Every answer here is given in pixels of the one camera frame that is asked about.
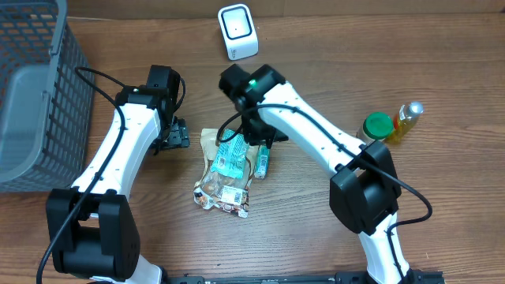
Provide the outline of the teal white tissue pack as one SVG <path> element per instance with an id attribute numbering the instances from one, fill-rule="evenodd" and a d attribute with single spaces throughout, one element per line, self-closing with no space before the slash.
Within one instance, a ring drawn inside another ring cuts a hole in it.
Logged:
<path id="1" fill-rule="evenodd" d="M 265 145 L 260 145 L 256 156 L 255 178 L 264 179 L 266 177 L 269 160 L 270 150 Z"/>

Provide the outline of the teal white snack packet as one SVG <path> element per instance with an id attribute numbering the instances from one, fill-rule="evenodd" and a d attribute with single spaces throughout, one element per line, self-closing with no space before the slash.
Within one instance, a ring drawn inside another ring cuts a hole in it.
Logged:
<path id="1" fill-rule="evenodd" d="M 242 134 L 237 134 L 232 140 L 221 143 L 211 165 L 211 172 L 217 172 L 229 178 L 242 179 L 248 149 L 249 145 Z"/>

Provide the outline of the brown white snack packet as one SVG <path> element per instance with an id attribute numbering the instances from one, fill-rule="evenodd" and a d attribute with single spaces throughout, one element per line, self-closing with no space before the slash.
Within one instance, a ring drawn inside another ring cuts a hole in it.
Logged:
<path id="1" fill-rule="evenodd" d="M 233 134 L 233 130 L 227 129 L 223 138 L 232 140 Z M 193 200 L 205 210 L 217 207 L 245 219 L 249 215 L 249 190 L 254 177 L 258 147 L 249 145 L 242 179 L 225 177 L 211 172 L 211 165 L 221 144 L 216 140 L 217 137 L 217 129 L 201 131 L 200 146 L 204 154 L 205 168 L 202 178 L 195 183 Z"/>

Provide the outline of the green lid white jar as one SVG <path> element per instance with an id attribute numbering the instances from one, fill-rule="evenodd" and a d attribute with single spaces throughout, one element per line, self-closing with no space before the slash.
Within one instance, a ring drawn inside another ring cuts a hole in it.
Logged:
<path id="1" fill-rule="evenodd" d="M 384 140 L 392 133 L 394 123 L 391 118 L 383 112 L 370 114 L 361 124 L 356 137 L 366 144 L 376 140 Z"/>

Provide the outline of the yellow juice bottle silver cap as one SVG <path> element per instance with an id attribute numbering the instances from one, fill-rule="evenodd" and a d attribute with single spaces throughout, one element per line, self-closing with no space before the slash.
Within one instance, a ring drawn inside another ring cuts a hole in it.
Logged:
<path id="1" fill-rule="evenodd" d="M 398 144 L 402 138 L 417 124 L 424 113 L 424 106 L 419 101 L 413 101 L 400 107 L 393 119 L 394 129 L 386 138 L 390 144 Z"/>

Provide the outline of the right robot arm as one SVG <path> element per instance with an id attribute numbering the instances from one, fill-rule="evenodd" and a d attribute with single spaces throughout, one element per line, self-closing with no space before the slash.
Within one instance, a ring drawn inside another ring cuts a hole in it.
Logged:
<path id="1" fill-rule="evenodd" d="M 334 126 L 269 65 L 247 73 L 233 64 L 221 73 L 219 88 L 234 103 L 248 144 L 270 148 L 292 140 L 324 170 L 331 210 L 365 251 L 367 282 L 408 283 L 410 266 L 393 227 L 401 189 L 387 147 Z"/>

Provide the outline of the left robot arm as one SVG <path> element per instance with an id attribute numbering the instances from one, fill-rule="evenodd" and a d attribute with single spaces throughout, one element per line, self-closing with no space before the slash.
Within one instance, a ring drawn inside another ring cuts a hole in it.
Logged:
<path id="1" fill-rule="evenodd" d="M 186 93 L 181 75 L 152 65 L 147 82 L 122 85 L 104 97 L 114 118 L 94 158 L 69 189 L 52 189 L 46 202 L 48 260 L 63 274 L 93 283 L 168 283 L 163 267 L 140 254 L 140 234 L 129 206 L 133 182 L 148 153 L 190 145 L 185 121 L 176 117 Z"/>

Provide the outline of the white barcode scanner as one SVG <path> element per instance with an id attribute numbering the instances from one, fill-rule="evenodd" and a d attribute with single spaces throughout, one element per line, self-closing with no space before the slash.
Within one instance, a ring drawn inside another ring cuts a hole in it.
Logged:
<path id="1" fill-rule="evenodd" d="M 227 57 L 237 61 L 256 55 L 259 40 L 249 7 L 245 4 L 225 6 L 218 11 Z"/>

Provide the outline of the grey plastic mesh basket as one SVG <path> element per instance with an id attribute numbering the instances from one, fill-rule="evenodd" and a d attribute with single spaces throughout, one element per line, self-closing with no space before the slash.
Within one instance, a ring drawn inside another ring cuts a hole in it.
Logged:
<path id="1" fill-rule="evenodd" d="M 1 0 L 1 190 L 64 189 L 83 169 L 94 91 L 62 0 Z"/>

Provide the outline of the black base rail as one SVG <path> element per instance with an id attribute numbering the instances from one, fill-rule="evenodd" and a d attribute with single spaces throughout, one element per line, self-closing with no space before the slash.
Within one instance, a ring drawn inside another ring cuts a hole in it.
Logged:
<path id="1" fill-rule="evenodd" d="M 410 270 L 406 276 L 407 283 L 445 284 L 443 273 Z M 203 278 L 202 276 L 168 277 L 164 275 L 161 283 L 169 284 L 365 284 L 373 283 L 366 271 L 338 272 L 335 275 L 306 275 L 290 277 L 236 277 L 236 278 Z"/>

